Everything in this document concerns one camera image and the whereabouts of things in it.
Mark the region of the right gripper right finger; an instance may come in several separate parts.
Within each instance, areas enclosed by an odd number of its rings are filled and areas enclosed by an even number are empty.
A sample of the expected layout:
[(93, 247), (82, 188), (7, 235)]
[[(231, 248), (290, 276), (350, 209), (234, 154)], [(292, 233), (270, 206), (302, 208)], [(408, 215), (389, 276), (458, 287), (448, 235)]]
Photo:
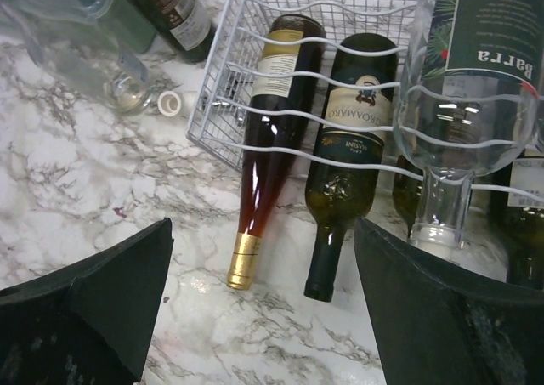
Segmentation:
[(541, 384), (543, 294), (477, 275), (360, 218), (354, 252), (388, 384)]

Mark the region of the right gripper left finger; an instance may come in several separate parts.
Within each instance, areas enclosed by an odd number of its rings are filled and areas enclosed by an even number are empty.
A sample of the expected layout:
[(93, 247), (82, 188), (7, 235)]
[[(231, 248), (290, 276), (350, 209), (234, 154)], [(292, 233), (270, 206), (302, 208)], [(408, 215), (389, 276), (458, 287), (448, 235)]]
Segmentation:
[(1, 291), (3, 384), (135, 384), (173, 252), (164, 218), (48, 275)]

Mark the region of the clear bottle dark label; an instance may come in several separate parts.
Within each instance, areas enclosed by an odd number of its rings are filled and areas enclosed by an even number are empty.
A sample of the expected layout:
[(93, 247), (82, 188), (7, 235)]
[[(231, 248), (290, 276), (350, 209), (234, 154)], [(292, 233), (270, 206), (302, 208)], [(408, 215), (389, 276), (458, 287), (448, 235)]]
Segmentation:
[(394, 138), (422, 170), (410, 243), (450, 259), (473, 180), (530, 141), (542, 82), (543, 0), (418, 0)]

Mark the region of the clear glass wine bottle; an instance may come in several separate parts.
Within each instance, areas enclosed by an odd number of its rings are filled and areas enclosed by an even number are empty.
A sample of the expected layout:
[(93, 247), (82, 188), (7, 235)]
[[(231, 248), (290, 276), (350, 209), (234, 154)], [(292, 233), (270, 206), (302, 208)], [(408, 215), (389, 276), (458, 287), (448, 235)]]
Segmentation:
[(125, 115), (152, 100), (148, 68), (95, 24), (37, 16), (1, 0), (1, 14), (22, 36), (32, 62), (78, 93)]

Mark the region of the dark green brown-label wine bottle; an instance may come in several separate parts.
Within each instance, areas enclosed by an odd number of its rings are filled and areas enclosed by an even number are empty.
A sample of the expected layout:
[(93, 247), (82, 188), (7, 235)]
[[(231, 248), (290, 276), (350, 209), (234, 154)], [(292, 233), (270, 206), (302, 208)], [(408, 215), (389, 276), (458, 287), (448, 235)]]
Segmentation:
[(128, 0), (180, 58), (188, 63), (207, 59), (215, 26), (199, 0)]

